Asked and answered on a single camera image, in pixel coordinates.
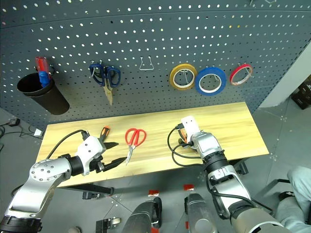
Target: perforated metal panel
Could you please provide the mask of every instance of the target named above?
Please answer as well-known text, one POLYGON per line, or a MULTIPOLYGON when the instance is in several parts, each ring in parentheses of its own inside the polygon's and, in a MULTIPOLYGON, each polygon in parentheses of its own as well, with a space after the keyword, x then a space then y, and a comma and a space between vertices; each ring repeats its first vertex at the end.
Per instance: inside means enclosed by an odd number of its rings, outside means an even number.
POLYGON ((246 0, 2 0, 1 106, 40 128, 238 101, 254 111, 307 46, 310 5, 308 0, 252 5, 246 0), (140 57, 147 67, 149 55, 155 69, 140 71, 140 57), (53 116, 17 91, 19 79, 35 71, 36 56, 46 56, 56 68, 56 85, 70 103, 65 114, 53 116), (111 107, 103 88, 89 78, 90 61, 100 59, 122 72, 111 107), (230 85, 231 71, 244 62, 254 67, 254 77, 230 85), (175 90, 168 79, 180 63, 198 71, 224 70, 224 91, 207 97, 195 88, 175 90))

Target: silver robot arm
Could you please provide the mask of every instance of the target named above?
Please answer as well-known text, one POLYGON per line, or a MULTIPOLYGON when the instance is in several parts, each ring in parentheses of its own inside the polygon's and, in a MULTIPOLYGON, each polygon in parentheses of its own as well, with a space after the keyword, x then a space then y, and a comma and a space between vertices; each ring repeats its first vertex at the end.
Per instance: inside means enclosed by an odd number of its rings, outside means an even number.
POLYGON ((211 133, 200 131, 192 116, 183 118, 182 123, 187 143, 203 160, 207 189, 212 194, 219 217, 230 219, 236 233, 290 233, 251 201, 248 190, 228 163, 217 139, 211 133))
POLYGON ((57 159, 46 159, 34 164, 29 172, 26 183, 14 195, 4 218, 0 231, 12 233, 36 233, 41 230, 43 218, 56 187, 71 176, 88 175, 90 171, 106 171, 116 167, 125 158, 112 161, 105 166, 101 163, 102 153, 106 146, 117 143, 104 143, 100 139, 89 136, 80 144, 74 157, 69 154, 57 159))

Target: gray pants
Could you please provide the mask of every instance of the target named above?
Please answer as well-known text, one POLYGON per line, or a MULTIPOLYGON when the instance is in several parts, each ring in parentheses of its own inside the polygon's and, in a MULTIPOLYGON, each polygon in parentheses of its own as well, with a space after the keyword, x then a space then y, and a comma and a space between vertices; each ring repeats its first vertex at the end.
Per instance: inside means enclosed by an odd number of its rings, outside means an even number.
POLYGON ((311 204, 311 169, 298 166, 287 174, 295 197, 281 201, 276 219, 293 233, 311 233, 311 225, 305 224, 311 204))

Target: pen holder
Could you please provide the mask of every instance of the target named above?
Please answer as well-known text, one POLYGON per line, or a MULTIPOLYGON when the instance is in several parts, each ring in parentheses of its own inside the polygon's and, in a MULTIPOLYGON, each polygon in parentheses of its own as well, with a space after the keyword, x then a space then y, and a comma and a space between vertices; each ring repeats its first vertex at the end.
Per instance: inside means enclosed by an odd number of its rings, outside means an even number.
POLYGON ((17 83, 17 89, 25 96, 32 98, 53 115, 60 115, 69 109, 69 103, 57 89, 55 82, 42 87, 39 74, 29 74, 17 83))

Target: concrete floor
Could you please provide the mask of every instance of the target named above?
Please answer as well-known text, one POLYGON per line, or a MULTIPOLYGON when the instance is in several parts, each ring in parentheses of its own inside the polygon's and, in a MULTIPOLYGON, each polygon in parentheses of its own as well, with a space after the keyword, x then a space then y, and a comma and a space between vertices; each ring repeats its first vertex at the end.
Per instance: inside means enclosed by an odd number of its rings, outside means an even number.
MULTIPOLYGON (((251 195, 266 204, 276 207, 279 191, 289 190, 288 184, 278 184, 272 191, 258 194, 270 181, 286 179, 286 173, 296 165, 311 167, 310 123, 311 108, 301 110, 292 100, 280 106, 258 109, 254 120, 268 147, 270 154, 250 158, 246 161, 249 173, 242 176, 251 195)), ((0 123, 6 123, 10 114, 0 113, 0 123)), ((13 188, 27 179, 29 167, 35 162, 40 140, 18 134, 8 134, 1 139, 4 148, 0 154, 0 213, 3 215, 13 188)), ((95 222, 107 217, 121 217, 118 227, 108 232, 120 233, 131 212, 147 200, 148 190, 160 191, 163 201, 163 225, 160 232, 186 233, 184 198, 188 191, 183 185, 191 183, 201 194, 214 215, 219 232, 233 232, 228 220, 216 216, 211 196, 205 187, 204 175, 198 167, 149 173, 134 177, 114 179, 98 183, 113 186, 116 192, 111 197, 97 200, 82 200, 82 193, 57 189, 43 219, 43 233, 66 233, 71 226, 80 226, 84 233, 95 232, 95 222)))

